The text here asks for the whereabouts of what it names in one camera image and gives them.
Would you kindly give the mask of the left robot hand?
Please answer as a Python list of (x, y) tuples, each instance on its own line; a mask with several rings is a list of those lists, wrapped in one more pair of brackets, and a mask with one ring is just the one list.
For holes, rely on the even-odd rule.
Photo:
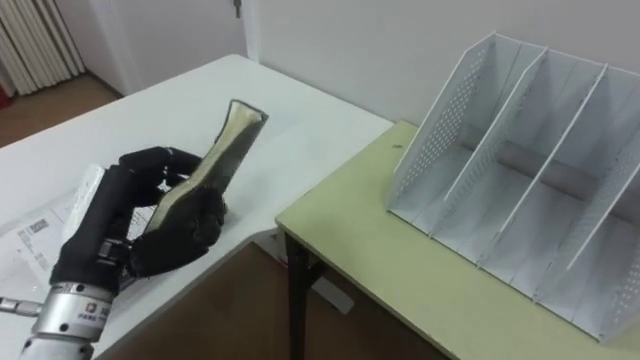
[(133, 212), (158, 207), (167, 193), (194, 174), (200, 157), (173, 147), (151, 147), (122, 155), (110, 166), (79, 228), (62, 246), (49, 278), (120, 292), (120, 276), (151, 277), (184, 267), (209, 252), (224, 225), (226, 204), (212, 186), (189, 191), (155, 230), (129, 240)]

